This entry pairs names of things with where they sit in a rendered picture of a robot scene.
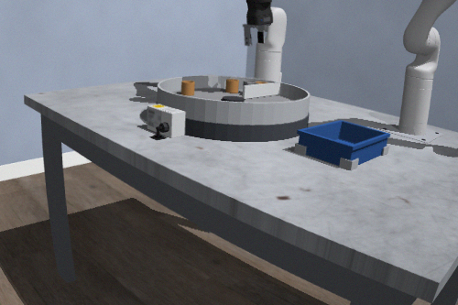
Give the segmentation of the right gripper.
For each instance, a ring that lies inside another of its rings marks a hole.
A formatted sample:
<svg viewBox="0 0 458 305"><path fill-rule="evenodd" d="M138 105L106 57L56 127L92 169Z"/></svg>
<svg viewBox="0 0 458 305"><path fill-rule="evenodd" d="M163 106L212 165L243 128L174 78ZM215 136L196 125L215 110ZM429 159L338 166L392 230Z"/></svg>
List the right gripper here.
<svg viewBox="0 0 458 305"><path fill-rule="evenodd" d="M271 11L272 0L246 0L247 2L247 24L243 24L245 34L245 46L252 46L251 30L257 26L258 43L265 43L265 26L271 26L273 15ZM261 25L261 26L259 26Z"/></svg>

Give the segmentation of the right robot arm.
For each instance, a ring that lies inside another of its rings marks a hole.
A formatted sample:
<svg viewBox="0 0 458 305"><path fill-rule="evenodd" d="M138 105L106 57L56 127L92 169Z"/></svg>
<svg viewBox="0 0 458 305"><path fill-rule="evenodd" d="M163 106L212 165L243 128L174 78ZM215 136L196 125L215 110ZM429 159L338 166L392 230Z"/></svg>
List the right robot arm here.
<svg viewBox="0 0 458 305"><path fill-rule="evenodd" d="M285 42L287 17L283 9L271 7L273 23L271 26L264 26L267 37L265 43L256 44L256 79L281 82L281 55Z"/></svg>

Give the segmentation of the blue open-top crate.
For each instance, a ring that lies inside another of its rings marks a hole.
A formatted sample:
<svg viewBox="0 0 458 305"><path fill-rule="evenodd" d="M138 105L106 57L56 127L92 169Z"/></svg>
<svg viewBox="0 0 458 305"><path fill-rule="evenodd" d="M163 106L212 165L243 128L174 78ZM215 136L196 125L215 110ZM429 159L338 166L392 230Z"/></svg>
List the blue open-top crate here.
<svg viewBox="0 0 458 305"><path fill-rule="evenodd" d="M337 166L340 158L359 158L360 165L381 156L390 137L389 133L343 120L303 128L297 130L297 134L300 135L299 145L307 147L307 156Z"/></svg>

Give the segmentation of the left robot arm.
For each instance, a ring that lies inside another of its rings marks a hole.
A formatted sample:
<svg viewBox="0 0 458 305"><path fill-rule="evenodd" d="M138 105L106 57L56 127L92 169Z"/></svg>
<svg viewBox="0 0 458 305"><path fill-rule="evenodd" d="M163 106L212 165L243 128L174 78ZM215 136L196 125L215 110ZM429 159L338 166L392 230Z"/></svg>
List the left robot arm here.
<svg viewBox="0 0 458 305"><path fill-rule="evenodd" d="M403 36L405 49L416 54L406 67L398 130L416 136L426 134L433 75L440 53L440 35L432 27L456 0L422 0ZM430 34L429 34L430 33Z"/></svg>

